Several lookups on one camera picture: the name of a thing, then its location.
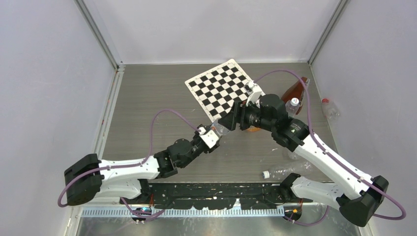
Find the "white robotic arm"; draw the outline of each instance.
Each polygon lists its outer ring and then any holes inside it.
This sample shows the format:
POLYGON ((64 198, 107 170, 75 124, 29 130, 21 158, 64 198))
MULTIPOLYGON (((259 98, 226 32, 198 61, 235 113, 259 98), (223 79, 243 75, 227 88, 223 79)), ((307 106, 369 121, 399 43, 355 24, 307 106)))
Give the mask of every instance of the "white robotic arm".
MULTIPOLYGON (((322 146, 326 148, 327 152, 333 154, 333 156, 345 164, 349 169, 356 172, 364 180, 372 182, 372 177, 369 174, 352 166, 335 151, 330 149, 317 134, 314 134, 314 136, 322 146)), ((339 209, 340 205, 336 201, 336 198, 340 198, 344 194, 349 199, 357 199, 361 197, 361 191, 366 192, 369 189, 361 179, 356 179, 331 159, 326 152, 318 148, 310 135, 307 136, 303 142, 304 144, 298 146, 294 152, 319 168, 326 176, 333 180, 335 184, 315 182, 308 180, 305 177, 297 178, 294 181, 293 186, 291 186, 292 191, 297 197, 312 199, 316 202, 339 209)))
POLYGON ((219 146, 220 138, 235 130, 236 124, 239 123, 241 130, 252 125, 270 131, 272 138, 279 145, 304 157, 334 181, 334 184, 320 183, 291 173, 280 184, 284 200, 311 199, 338 209, 352 223, 365 226, 382 203, 383 197, 362 181, 372 183, 384 192, 387 190, 388 181, 381 176, 372 178, 352 166, 314 134, 325 151, 320 149, 311 137, 308 126, 298 119, 288 117, 285 104, 278 96, 266 94, 257 102, 261 92, 256 85, 248 87, 251 89, 250 100, 236 101, 226 116, 210 126, 200 125, 192 141, 178 139, 166 150, 138 160, 107 161, 87 155, 65 171, 66 184, 84 172, 97 169, 100 171, 68 188, 68 204, 79 205, 93 198, 140 197, 143 189, 149 188, 142 186, 143 180, 146 180, 147 184, 148 179, 166 178, 176 174, 177 167, 184 168, 203 152, 214 151, 219 146), (343 169, 328 156, 328 153, 358 174, 360 179, 343 169))

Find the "cable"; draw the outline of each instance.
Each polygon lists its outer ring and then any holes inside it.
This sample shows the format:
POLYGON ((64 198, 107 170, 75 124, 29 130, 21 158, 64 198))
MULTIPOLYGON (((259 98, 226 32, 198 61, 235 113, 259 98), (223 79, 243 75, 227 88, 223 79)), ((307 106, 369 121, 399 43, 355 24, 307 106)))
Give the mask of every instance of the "cable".
POLYGON ((266 199, 265 197, 264 197, 264 199, 265 199, 265 200, 267 200, 268 202, 270 202, 270 203, 274 204, 274 205, 277 205, 277 206, 280 206, 280 205, 284 205, 284 204, 285 204, 285 203, 280 203, 280 204, 274 203, 273 201, 268 200, 268 199, 266 199))
MULTIPOLYGON (((316 137, 314 137, 314 132, 313 132, 313 128, 311 125, 311 111, 310 111, 310 94, 308 92, 307 86, 305 85, 304 81, 301 79, 300 76, 298 76, 295 72, 291 71, 291 70, 274 70, 271 71, 263 76, 261 76, 260 78, 258 78, 257 80, 255 80, 255 82, 259 81, 260 79, 262 79, 263 77, 274 73, 274 72, 288 72, 292 75, 294 75, 301 83, 301 85, 304 88, 306 97, 307 97, 307 123, 308 123, 308 131, 310 132, 310 136, 313 139, 313 141, 317 144, 317 146, 322 150, 325 151, 326 149, 322 146, 322 144, 316 139, 316 137)), ((381 191, 381 189, 375 187, 374 185, 372 185, 371 183, 369 183, 366 180, 361 179, 361 177, 356 174, 354 171, 352 171, 351 169, 349 169, 347 166, 345 166, 342 162, 340 162, 335 156, 333 156, 331 153, 327 152, 327 155, 333 160, 335 161, 337 164, 339 164, 343 169, 345 169, 347 172, 349 172, 351 175, 353 175, 355 178, 357 178, 358 180, 362 181, 363 183, 365 183, 366 185, 368 185, 370 188, 372 188, 373 190, 377 191, 379 194, 381 194, 382 196, 386 197, 387 199, 389 199, 392 203, 394 203, 400 210, 401 210, 401 215, 397 216, 397 217, 393 217, 393 216, 384 216, 384 215, 379 215, 379 214, 374 214, 375 217, 379 217, 382 219, 386 219, 386 220, 402 220, 407 216, 407 213, 404 209, 404 207, 397 201, 395 200, 393 197, 391 197, 390 195, 388 195, 387 193, 381 191)))
MULTIPOLYGON (((197 129, 197 127, 195 127, 194 125, 192 125, 185 117, 183 117, 180 113, 178 113, 178 112, 176 112, 176 111, 174 111, 174 110, 172 110, 172 109, 163 109, 163 110, 161 110, 161 111, 159 111, 158 113, 156 113, 156 115, 153 117, 153 119, 152 119, 152 123, 150 124, 150 129, 149 129, 149 139, 150 139, 150 142, 149 142, 149 152, 148 152, 148 155, 146 156, 146 158, 143 160, 143 161, 141 161, 141 162, 139 162, 139 163, 137 163, 137 164, 129 164, 129 165, 116 165, 116 166, 105 166, 105 167, 99 167, 99 168, 95 168, 95 169, 92 169, 92 170, 89 170, 89 171, 87 171, 87 172, 84 172, 84 173, 82 173, 81 175, 79 175, 79 176, 77 176, 77 177, 75 177, 72 181, 70 181, 70 183, 68 183, 68 185, 67 186, 65 186, 65 188, 63 189, 63 191, 61 192, 61 194, 60 194, 60 196, 58 197, 58 206, 59 207, 66 207, 66 206, 68 206, 68 204, 62 204, 62 198, 63 198, 63 196, 64 196, 64 194, 68 191, 68 189, 75 183, 75 182, 77 182, 79 179, 81 179, 81 178, 83 178, 83 177, 85 177, 85 176, 87 176, 87 175, 90 175, 90 174, 93 174, 93 173, 95 173, 95 172, 99 172, 99 171, 102 171, 102 170, 109 170, 109 169, 119 169, 119 168, 130 168, 130 167, 136 167, 136 166, 140 166, 140 165, 142 165, 142 164, 144 164, 144 163, 146 163, 146 161, 149 159, 149 157, 150 157, 150 155, 151 155, 151 153, 152 153, 152 143, 153 143, 153 124, 155 123, 155 120, 156 120, 156 118, 158 117, 158 115, 160 114, 160 113, 162 113, 162 112, 171 112, 171 113, 174 113, 175 115, 177 115, 178 117, 180 117, 183 121, 185 121, 185 123, 187 123, 191 128, 193 128, 195 131, 199 131, 198 129, 197 129)), ((136 215, 136 216, 138 216, 138 217, 141 217, 141 218, 147 218, 147 221, 151 221, 151 220, 154 220, 155 218, 157 218, 159 215, 161 215, 162 213, 164 213, 164 211, 165 210, 161 210, 161 211, 159 211, 158 213, 155 213, 155 214, 153 214, 153 215, 151 215, 151 216, 142 216, 142 215, 138 215, 135 211, 133 211, 130 207, 129 207, 129 205, 127 204, 127 202, 126 202, 126 200, 124 199, 124 198, 120 198, 121 199, 121 201, 126 205, 126 207, 129 209, 129 211, 132 213, 132 214, 134 214, 134 215, 136 215)))
MULTIPOLYGON (((297 224, 297 225, 302 225, 302 226, 315 226, 315 225, 318 225, 318 224, 320 224, 325 218, 326 218, 326 216, 327 216, 327 214, 328 214, 328 211, 330 210, 330 207, 329 206, 327 206, 326 207, 326 211, 325 211, 325 213, 323 214, 323 216, 320 218, 320 220, 318 220, 318 221, 316 221, 316 222, 314 222, 314 223, 302 223, 302 222, 298 222, 298 221, 294 221, 294 224, 297 224)), ((288 217, 288 216, 284 216, 284 218, 286 219, 286 220, 288 220, 288 221, 293 221, 292 219, 291 219, 291 217, 293 217, 293 214, 291 214, 291 216, 290 217, 288 217)))
POLYGON ((136 211, 134 211, 134 210, 132 210, 132 208, 130 208, 129 204, 126 202, 126 200, 124 198, 120 198, 120 200, 127 207, 127 209, 130 211, 130 213, 132 213, 133 215, 135 215, 139 218, 145 218, 147 222, 156 219, 158 216, 162 215, 165 212, 165 210, 160 210, 159 212, 157 212, 155 214, 152 214, 152 215, 139 215, 136 211))
POLYGON ((155 204, 153 204, 153 193, 150 196, 150 200, 149 200, 149 207, 153 207, 155 204))
POLYGON ((301 198, 301 200, 300 200, 300 202, 299 202, 299 204, 300 204, 300 211, 302 211, 302 203, 304 202, 304 199, 303 198, 301 198))

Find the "gray table surface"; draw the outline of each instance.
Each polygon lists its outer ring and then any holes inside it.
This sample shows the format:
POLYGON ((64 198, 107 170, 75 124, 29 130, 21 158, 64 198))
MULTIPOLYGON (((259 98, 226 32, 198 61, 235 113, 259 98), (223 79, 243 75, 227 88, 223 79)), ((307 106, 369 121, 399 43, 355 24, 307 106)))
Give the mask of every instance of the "gray table surface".
MULTIPOLYGON (((126 160, 143 158, 149 151, 149 125, 161 109, 172 108, 194 125, 210 124, 198 102, 184 84, 217 64, 127 65, 121 83, 103 159, 126 160)), ((313 79, 307 63, 242 63, 240 66, 253 79, 276 69, 290 69, 313 79)), ((265 93, 281 96, 296 78, 285 72, 268 75, 259 81, 265 93)), ((323 117, 320 98, 314 81, 310 84, 312 124, 314 131, 330 147, 333 138, 323 117)), ((297 117, 307 122, 303 107, 297 117)), ((154 126, 152 153, 166 149, 179 138, 190 140, 194 131, 171 113, 158 116, 154 126)), ((264 181, 261 172, 273 165, 292 162, 266 131, 236 130, 221 140, 211 154, 202 154, 179 173, 159 182, 257 182, 264 181)), ((318 169, 307 176, 316 181, 329 179, 318 169)))

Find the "white plastic bracket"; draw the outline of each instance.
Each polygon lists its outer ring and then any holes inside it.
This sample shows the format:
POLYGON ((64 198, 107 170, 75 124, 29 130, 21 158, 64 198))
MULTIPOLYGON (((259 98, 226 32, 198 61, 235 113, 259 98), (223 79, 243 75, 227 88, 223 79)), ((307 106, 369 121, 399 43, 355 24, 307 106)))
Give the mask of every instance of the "white plastic bracket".
MULTIPOLYGON (((101 160, 99 167, 130 165, 143 161, 143 159, 127 161, 108 161, 101 160)), ((100 174, 104 176, 100 192, 96 198, 124 197, 128 199, 136 198, 141 193, 141 185, 138 179, 154 179, 159 175, 158 161, 150 156, 141 166, 102 170, 100 174)))
POLYGON ((209 148, 214 147, 217 141, 220 140, 219 136, 217 136, 217 134, 213 130, 206 132, 206 129, 204 129, 203 127, 200 127, 199 130, 201 139, 204 141, 204 143, 206 143, 206 145, 209 148))
POLYGON ((336 184, 327 184, 312 181, 306 177, 299 177, 291 186, 292 192, 298 198, 308 198, 314 202, 328 205, 334 209, 339 209, 336 198, 343 195, 343 191, 336 184))
POLYGON ((245 90, 249 94, 246 106, 249 106, 250 104, 256 104, 256 101, 258 101, 259 97, 262 95, 261 87, 253 81, 249 81, 245 85, 245 90))
POLYGON ((326 151, 321 150, 311 138, 311 135, 308 135, 307 138, 303 140, 304 145, 298 146, 294 152, 307 159, 309 162, 319 168, 326 176, 338 184, 340 187, 339 189, 343 190, 346 197, 351 200, 359 198, 361 196, 361 191, 368 190, 368 185, 362 181, 359 181, 352 174, 347 172, 343 167, 331 159, 327 153, 331 153, 334 157, 336 157, 337 160, 347 166, 350 170, 361 176, 360 179, 372 183, 372 176, 364 173, 343 159, 339 154, 327 146, 317 134, 314 134, 314 137, 317 139, 317 141, 320 142, 326 151))

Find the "white bottle cap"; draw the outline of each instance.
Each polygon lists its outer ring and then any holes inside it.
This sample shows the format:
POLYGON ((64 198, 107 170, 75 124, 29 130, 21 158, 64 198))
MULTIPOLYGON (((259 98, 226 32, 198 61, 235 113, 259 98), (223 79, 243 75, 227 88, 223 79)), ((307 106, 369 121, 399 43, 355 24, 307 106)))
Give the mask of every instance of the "white bottle cap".
POLYGON ((262 177, 263 178, 269 178, 269 171, 263 171, 262 172, 262 177))
POLYGON ((299 104, 299 99, 294 97, 293 99, 291 99, 291 105, 296 106, 299 104))

